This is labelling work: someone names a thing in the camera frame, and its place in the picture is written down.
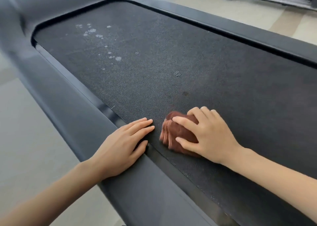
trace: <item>folded cloth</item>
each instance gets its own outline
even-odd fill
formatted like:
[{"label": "folded cloth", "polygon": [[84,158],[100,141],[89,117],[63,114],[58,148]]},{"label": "folded cloth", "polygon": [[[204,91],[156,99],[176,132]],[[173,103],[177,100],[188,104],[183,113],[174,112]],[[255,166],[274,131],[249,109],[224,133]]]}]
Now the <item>folded cloth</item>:
[{"label": "folded cloth", "polygon": [[198,143],[198,140],[196,138],[196,136],[189,131],[188,129],[184,128],[182,125],[179,125],[178,123],[174,122],[172,120],[173,117],[175,116],[182,116],[185,117],[191,121],[193,121],[194,123],[198,124],[198,120],[196,119],[196,117],[194,115],[184,115],[180,112],[170,112],[162,125],[162,132],[160,135],[160,141],[168,146],[168,149],[173,150],[175,152],[180,152],[183,154],[187,154],[190,156],[195,156],[195,157],[200,157],[200,155],[198,155],[197,153],[188,151],[186,149],[184,149],[180,143],[178,143],[176,141],[177,137],[181,137],[186,139],[187,141],[191,142],[191,143]]}]

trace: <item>treadmill frame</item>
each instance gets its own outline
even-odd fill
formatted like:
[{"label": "treadmill frame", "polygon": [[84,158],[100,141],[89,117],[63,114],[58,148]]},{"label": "treadmill frame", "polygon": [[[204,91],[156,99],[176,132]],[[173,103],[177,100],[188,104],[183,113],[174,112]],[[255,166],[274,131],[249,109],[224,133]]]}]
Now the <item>treadmill frame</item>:
[{"label": "treadmill frame", "polygon": [[[105,138],[125,123],[36,45],[32,35],[36,28],[52,23],[54,18],[80,13],[107,1],[0,0],[0,49],[80,161],[91,157]],[[169,2],[125,1],[305,65],[317,66],[315,45]],[[239,223],[151,146],[133,167],[99,186],[128,226]]]}]

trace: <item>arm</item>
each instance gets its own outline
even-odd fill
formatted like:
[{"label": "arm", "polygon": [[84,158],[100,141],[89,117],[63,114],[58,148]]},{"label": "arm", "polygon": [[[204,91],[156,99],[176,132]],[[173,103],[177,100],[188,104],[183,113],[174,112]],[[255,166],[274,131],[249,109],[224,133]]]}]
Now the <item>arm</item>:
[{"label": "arm", "polygon": [[146,118],[125,125],[109,135],[97,152],[33,199],[0,220],[1,226],[50,225],[65,209],[105,178],[128,169],[144,153],[147,141],[137,143],[154,126]]},{"label": "arm", "polygon": [[193,108],[199,124],[183,117],[173,121],[192,131],[199,143],[176,138],[183,148],[222,164],[287,201],[317,223],[317,180],[270,161],[238,144],[225,121],[208,108]]}]

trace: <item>forearm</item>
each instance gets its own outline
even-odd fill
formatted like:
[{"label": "forearm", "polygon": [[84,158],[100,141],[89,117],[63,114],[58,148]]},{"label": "forearm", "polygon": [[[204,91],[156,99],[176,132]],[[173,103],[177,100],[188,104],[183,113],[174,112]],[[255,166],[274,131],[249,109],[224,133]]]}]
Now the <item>forearm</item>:
[{"label": "forearm", "polygon": [[80,163],[49,188],[14,209],[0,220],[0,225],[49,225],[97,183],[98,179],[91,173],[89,163]]},{"label": "forearm", "polygon": [[271,191],[317,223],[317,180],[240,148],[225,166]]}]

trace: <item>person's right arm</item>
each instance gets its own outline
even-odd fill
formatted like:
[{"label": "person's right arm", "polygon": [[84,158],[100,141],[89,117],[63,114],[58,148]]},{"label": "person's right arm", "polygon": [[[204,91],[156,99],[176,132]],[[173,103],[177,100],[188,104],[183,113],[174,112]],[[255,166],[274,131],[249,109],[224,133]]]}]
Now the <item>person's right arm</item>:
[{"label": "person's right arm", "polygon": [[268,160],[242,147],[215,110],[193,108],[199,124],[184,117],[173,121],[192,131],[199,143],[176,140],[183,148],[222,164],[271,191],[317,223],[317,180]]}]

